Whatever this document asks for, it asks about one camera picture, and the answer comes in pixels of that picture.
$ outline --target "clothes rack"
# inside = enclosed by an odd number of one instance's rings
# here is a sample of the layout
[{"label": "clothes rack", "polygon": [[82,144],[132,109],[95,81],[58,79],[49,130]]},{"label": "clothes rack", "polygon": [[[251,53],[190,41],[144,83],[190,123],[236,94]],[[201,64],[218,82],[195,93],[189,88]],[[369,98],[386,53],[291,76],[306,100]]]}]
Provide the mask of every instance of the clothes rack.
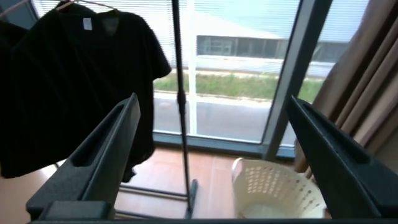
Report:
[{"label": "clothes rack", "polygon": [[[183,168],[184,168],[184,179],[185,179],[185,193],[168,192],[163,190],[147,189],[142,187],[133,187],[127,184],[121,184],[120,190],[133,193],[150,194],[158,197],[168,197],[172,200],[186,200],[187,209],[185,211],[184,218],[191,219],[193,214],[193,208],[195,205],[195,199],[198,189],[198,181],[192,180],[190,185],[190,173],[189,173],[189,161],[188,161],[188,148],[187,148],[187,128],[185,122],[185,104],[186,95],[183,89],[183,70],[182,70],[182,53],[181,53],[181,30],[180,30],[180,11],[179,11],[178,0],[172,0],[172,14],[173,14],[173,25],[174,25],[174,39],[175,39],[175,54],[177,59],[177,81],[178,81],[178,92],[177,92],[177,103],[178,111],[180,113],[180,125],[181,125],[181,137],[182,137],[182,151],[183,151]],[[117,215],[137,217],[137,218],[156,218],[153,215],[145,215],[140,213],[128,212],[124,210],[116,210]]]}]

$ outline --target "pavement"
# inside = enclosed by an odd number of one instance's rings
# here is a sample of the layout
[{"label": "pavement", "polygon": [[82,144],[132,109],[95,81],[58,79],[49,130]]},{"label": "pavement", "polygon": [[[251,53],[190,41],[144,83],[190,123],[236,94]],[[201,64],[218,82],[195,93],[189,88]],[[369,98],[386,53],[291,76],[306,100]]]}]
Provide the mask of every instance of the pavement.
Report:
[{"label": "pavement", "polygon": [[[186,104],[187,130],[190,131],[190,100]],[[271,108],[270,102],[232,100],[197,96],[197,135],[260,141]],[[175,94],[155,93],[155,130],[180,132]],[[294,145],[295,134],[288,124],[282,145]]]}]

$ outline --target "white plastic basket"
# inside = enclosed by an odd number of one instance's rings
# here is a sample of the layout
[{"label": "white plastic basket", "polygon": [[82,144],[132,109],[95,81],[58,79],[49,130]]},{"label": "white plastic basket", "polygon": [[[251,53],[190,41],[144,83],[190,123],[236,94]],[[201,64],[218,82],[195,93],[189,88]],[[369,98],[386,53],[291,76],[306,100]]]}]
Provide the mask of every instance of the white plastic basket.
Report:
[{"label": "white plastic basket", "polygon": [[282,165],[238,158],[232,181],[237,218],[323,218],[325,202],[319,188]]}]

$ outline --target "brown curtain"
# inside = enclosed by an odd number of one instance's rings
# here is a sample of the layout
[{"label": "brown curtain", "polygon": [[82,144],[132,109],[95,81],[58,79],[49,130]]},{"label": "brown curtain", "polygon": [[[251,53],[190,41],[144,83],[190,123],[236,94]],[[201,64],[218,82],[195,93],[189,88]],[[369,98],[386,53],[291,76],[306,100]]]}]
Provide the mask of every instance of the brown curtain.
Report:
[{"label": "brown curtain", "polygon": [[[313,106],[376,153],[398,126],[398,1],[370,0]],[[296,141],[295,170],[308,165]]]}]

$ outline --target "shirt label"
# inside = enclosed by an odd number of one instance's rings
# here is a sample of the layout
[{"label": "shirt label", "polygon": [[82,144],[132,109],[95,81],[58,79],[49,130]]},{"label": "shirt label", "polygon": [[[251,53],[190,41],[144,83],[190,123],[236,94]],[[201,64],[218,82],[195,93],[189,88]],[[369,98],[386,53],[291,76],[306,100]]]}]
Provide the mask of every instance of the shirt label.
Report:
[{"label": "shirt label", "polygon": [[93,30],[93,25],[91,24],[91,18],[83,18],[83,28],[84,30]]}]

